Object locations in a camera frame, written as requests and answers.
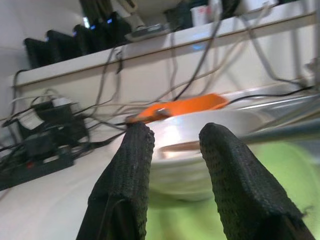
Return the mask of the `white wall ledge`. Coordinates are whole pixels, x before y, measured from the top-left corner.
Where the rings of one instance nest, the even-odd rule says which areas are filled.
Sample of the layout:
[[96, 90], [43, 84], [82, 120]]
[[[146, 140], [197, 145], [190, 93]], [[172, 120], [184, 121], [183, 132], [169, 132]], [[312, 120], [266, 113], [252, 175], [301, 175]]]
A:
[[[261, 28], [282, 22], [311, 16], [316, 12], [317, 0], [297, 0], [286, 4], [273, 6], [268, 14], [264, 16], [254, 28]], [[123, 59], [129, 60], [142, 56], [160, 53], [174, 47], [184, 47], [207, 41], [211, 35], [212, 25], [210, 23], [197, 27], [168, 33], [158, 37], [142, 40], [125, 45]], [[110, 54], [104, 50], [66, 61], [61, 61], [44, 67], [23, 71], [16, 80], [15, 86], [21, 88], [44, 82], [50, 79], [74, 74], [97, 68], [105, 64]]]

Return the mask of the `black charging dock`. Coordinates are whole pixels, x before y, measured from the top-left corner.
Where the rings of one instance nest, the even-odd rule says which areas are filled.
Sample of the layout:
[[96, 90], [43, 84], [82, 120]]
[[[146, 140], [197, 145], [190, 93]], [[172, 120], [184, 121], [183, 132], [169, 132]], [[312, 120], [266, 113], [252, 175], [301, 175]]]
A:
[[58, 146], [75, 147], [79, 140], [89, 137], [83, 117], [73, 114], [70, 103], [59, 106], [54, 106], [52, 101], [33, 104], [16, 120], [23, 140], [48, 131]]

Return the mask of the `black box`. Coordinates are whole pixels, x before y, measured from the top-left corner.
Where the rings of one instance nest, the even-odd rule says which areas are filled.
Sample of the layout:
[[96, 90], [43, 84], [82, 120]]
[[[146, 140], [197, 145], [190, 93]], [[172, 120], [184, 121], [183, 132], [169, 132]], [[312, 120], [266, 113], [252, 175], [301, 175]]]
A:
[[177, 5], [175, 8], [165, 10], [163, 13], [172, 31], [193, 27], [192, 15], [188, 5]]

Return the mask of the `white bowl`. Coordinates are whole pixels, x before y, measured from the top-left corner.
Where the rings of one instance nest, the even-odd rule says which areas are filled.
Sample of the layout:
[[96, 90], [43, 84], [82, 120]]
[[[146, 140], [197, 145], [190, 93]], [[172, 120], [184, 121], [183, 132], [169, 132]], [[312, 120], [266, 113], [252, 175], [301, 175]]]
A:
[[161, 151], [165, 146], [198, 141], [199, 133], [207, 123], [223, 125], [235, 135], [244, 135], [258, 128], [262, 120], [248, 111], [209, 110], [150, 123], [155, 136], [150, 172], [150, 188], [153, 191], [185, 201], [212, 197], [210, 175], [198, 149]]

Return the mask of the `black power strip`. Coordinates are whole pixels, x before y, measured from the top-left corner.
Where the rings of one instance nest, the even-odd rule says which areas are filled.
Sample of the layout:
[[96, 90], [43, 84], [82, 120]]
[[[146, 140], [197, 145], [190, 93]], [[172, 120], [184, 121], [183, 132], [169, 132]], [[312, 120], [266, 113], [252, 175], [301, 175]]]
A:
[[5, 170], [0, 173], [0, 191], [72, 167], [74, 162], [71, 156], [62, 156], [49, 162], [38, 161]]

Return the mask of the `copper spoon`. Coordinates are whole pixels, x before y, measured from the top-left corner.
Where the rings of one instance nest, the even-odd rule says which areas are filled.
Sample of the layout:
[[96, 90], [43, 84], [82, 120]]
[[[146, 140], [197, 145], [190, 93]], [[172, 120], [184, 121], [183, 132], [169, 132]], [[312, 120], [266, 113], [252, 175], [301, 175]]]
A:
[[162, 153], [165, 152], [187, 152], [187, 151], [197, 151], [200, 150], [200, 142], [199, 141], [190, 141], [177, 143], [172, 145], [167, 145], [159, 148], [159, 151]]

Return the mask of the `steel sink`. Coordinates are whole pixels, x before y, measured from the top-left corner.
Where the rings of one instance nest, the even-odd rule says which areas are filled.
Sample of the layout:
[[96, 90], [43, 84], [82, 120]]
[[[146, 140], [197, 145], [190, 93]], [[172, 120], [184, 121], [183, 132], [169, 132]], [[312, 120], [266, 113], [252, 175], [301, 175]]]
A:
[[263, 115], [265, 123], [253, 130], [258, 133], [311, 124], [320, 130], [320, 90], [314, 86], [283, 94], [241, 96], [233, 99], [226, 108]]

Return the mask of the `orange bowl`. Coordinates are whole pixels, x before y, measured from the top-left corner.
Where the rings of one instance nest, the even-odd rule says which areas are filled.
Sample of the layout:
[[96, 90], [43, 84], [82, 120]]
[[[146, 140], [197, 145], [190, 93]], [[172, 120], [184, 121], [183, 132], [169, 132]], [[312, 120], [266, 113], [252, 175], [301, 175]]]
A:
[[154, 110], [165, 108], [172, 114], [171, 117], [176, 117], [190, 113], [221, 109], [228, 103], [229, 101], [225, 97], [210, 93], [188, 99], [156, 103], [139, 113], [138, 116], [146, 117], [151, 115]]

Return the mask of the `white cup red print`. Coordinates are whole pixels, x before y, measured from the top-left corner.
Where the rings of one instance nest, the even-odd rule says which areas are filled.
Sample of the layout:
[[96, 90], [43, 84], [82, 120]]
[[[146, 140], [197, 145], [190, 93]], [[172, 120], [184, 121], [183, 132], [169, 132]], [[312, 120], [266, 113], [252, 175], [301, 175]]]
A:
[[206, 25], [211, 22], [211, 9], [208, 5], [192, 7], [190, 12], [193, 27]]

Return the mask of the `green plate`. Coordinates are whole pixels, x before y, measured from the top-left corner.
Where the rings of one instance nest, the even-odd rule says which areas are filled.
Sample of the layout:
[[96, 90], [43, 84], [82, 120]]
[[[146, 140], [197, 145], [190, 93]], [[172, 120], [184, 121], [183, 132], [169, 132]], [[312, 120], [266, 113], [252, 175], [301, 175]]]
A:
[[[251, 150], [320, 240], [320, 174], [312, 155], [286, 142], [253, 145]], [[227, 240], [204, 160], [152, 170], [146, 232], [145, 240]]]

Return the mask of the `black plug adapter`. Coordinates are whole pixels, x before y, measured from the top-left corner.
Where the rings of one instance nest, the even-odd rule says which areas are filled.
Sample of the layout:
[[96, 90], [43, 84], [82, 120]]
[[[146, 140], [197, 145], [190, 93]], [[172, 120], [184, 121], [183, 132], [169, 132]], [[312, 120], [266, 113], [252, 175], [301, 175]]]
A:
[[23, 141], [23, 146], [28, 158], [36, 161], [54, 156], [58, 148], [48, 132], [30, 135]]

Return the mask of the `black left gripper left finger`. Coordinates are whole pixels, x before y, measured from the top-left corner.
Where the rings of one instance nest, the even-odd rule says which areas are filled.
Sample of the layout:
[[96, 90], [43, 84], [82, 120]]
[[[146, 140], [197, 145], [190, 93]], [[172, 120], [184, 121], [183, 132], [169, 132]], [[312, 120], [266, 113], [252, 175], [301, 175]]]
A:
[[130, 126], [95, 183], [76, 240], [145, 240], [154, 132]]

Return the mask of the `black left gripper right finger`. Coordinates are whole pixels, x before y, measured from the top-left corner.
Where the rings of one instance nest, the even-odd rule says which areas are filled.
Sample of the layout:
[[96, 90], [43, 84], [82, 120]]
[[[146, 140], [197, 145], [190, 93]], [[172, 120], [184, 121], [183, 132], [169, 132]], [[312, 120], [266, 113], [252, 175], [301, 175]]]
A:
[[286, 190], [227, 127], [207, 123], [199, 145], [227, 240], [316, 240]]

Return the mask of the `white plug adapter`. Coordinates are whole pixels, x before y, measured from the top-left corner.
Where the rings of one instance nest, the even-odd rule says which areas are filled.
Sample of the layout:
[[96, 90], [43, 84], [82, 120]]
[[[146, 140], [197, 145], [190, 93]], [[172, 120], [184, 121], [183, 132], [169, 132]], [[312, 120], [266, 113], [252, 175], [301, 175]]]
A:
[[54, 107], [64, 106], [64, 105], [70, 105], [72, 101], [67, 97], [59, 97], [52, 100], [52, 105]]

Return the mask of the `black battery charger blue light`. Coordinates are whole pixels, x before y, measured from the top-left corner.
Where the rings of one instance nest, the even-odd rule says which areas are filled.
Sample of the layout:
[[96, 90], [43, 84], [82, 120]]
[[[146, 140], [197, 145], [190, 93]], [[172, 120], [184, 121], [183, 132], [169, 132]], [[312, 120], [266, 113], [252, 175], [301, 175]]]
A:
[[23, 44], [32, 69], [41, 68], [54, 63], [50, 46], [46, 41], [25, 38]]
[[117, 12], [112, 12], [111, 15], [102, 25], [103, 41], [107, 49], [115, 46], [122, 46], [129, 42], [126, 35], [131, 33], [131, 26]]
[[105, 50], [103, 35], [96, 29], [77, 24], [73, 28], [73, 36], [83, 56]]
[[77, 40], [73, 36], [51, 29], [46, 32], [46, 37], [54, 63], [82, 56]]

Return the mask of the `white power strip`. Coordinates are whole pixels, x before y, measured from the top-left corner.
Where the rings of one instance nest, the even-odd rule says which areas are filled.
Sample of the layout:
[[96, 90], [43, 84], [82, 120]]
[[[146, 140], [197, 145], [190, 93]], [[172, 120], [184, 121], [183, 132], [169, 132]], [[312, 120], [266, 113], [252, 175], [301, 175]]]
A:
[[130, 42], [140, 42], [143, 40], [166, 35], [171, 32], [168, 24], [155, 24], [142, 27], [125, 35], [125, 38]]

